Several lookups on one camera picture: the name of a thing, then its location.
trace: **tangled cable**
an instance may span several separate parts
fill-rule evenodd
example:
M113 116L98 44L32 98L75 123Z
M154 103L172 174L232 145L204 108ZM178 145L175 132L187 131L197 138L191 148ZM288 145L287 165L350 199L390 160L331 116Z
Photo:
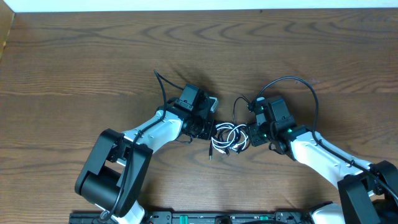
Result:
M217 138L211 137L211 146L222 154L229 154L229 151L240 153L248 147L249 136L246 133L246 125L240 124L235 126L232 123L217 124Z

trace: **robotic arm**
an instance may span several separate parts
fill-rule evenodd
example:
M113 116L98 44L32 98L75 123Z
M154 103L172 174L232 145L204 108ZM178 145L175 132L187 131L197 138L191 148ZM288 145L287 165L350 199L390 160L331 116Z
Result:
M328 204L310 212L315 224L382 223L382 213L397 215L397 202L392 195L398 191L394 165L358 159L326 141L320 133L297 126L280 96L260 97L248 107L256 115L256 123L248 127L253 146L270 142L270 150L311 167L339 190L342 206ZM386 184L392 192L387 191ZM385 194L386 199L373 204L369 197L374 194Z
M384 223L386 220L390 222L393 218L397 221L398 197L395 192L398 191L398 170L396 167L387 161L372 164L348 154L315 131L317 119L313 128L298 126L282 97L268 99L260 97L267 87L286 78L303 82L311 89L317 105L315 110L317 117L318 100L309 84L296 77L283 77L264 87L257 98L248 104L249 110L256 116L256 122L247 125L246 132L252 146L269 142L270 150L308 165L338 189L341 206L333 203L322 205L305 214L301 222ZM191 138L210 140L217 133L215 121L210 117L217 106L216 98L209 97L207 93L193 85L186 85L180 98L172 98L165 102L165 105L157 109L155 116L144 124L122 133L111 129L103 131L76 181L75 192L104 210L101 214L102 220L112 218L120 224L140 224L145 212L136 200L152 154L182 134ZM105 166L105 161L125 166L123 173L120 174ZM372 203L369 197L374 194L384 194L385 199ZM278 216L278 220L283 220L281 218L283 212L279 213L281 215ZM286 223L290 221L296 223L295 214L292 215L293 219L290 212L285 214L288 215ZM177 213L170 215L166 215L167 220L179 219L179 223L188 223L187 215ZM198 220L198 223L217 224L246 222L240 221L235 216L233 222L230 217L232 216L220 219L216 216L205 221L199 216L195 220ZM248 217L244 214L241 219L250 219ZM267 215L252 216L254 220L260 217L266 220L269 218ZM262 220L255 223L270 222Z
M159 107L144 124L123 133L103 131L77 179L75 192L104 210L101 219L112 215L120 224L140 223L144 209L136 200L152 154L181 134L210 139L216 132L210 114L217 106L216 98L186 85L180 98ZM105 166L106 160L125 166L123 173Z

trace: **white cable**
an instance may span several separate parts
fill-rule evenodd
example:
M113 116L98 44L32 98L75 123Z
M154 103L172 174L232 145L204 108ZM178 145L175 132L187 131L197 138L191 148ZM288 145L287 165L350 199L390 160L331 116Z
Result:
M217 131L221 131L224 129L228 129L230 131L225 141L218 141L217 139L212 137L211 145L213 146L213 148L222 154L226 154L226 150L237 152L238 151L237 148L239 148L242 144L243 144L242 149L245 149L248 143L249 136L240 129L241 127L246 127L246 125L240 124L238 126L235 126L234 124L228 122L217 124L216 125ZM233 144L237 134L242 134L243 140L241 142L236 142L235 144Z

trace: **black bracket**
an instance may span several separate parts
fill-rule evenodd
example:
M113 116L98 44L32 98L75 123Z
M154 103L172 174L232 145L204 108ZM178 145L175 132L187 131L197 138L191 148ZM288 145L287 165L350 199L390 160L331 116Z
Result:
M371 165L371 172L387 183L392 190L398 191L398 170L390 162L382 161ZM376 210L369 198L368 192L371 190L376 195L384 194L385 201L394 202L394 199L379 184L364 173L349 175L339 181L337 186L346 223L382 223L378 214L382 210Z
M256 115L256 123L249 125L249 139L253 146L260 146L268 141L275 144L278 153L285 153L281 134L296 127L294 117L290 115L286 103L281 96L256 100L252 111Z
M105 166L105 160L116 162L126 160L132 155L124 192L114 214L123 217L137 200L153 150L146 145L135 145L131 152L132 142L124 138L124 134L107 129L103 131L75 184L75 192L87 201L111 210L121 187L122 175Z

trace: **white robotic arm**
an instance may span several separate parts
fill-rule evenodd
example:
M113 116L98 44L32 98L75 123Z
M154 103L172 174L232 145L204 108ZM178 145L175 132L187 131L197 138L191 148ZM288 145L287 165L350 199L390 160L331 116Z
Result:
M371 164L369 161L358 159L323 139L318 132L315 134L317 139L321 139L322 143L327 148L345 157L347 160L355 160L357 164L369 169L369 165ZM310 131L297 136L296 139L290 143L290 148L294 159L317 171L336 188L338 188L337 182L343 180L347 175L358 175L362 173L358 168L350 166L317 144ZM368 195L374 195L373 191L369 191ZM315 210L311 216L315 224L345 223L341 205L334 203Z
M172 98L153 118L123 133L101 133L75 184L75 192L102 208L102 220L138 224L144 209L136 202L152 154L181 134L209 140L216 132L214 113L218 100L186 85L180 98ZM105 166L117 162L122 174Z

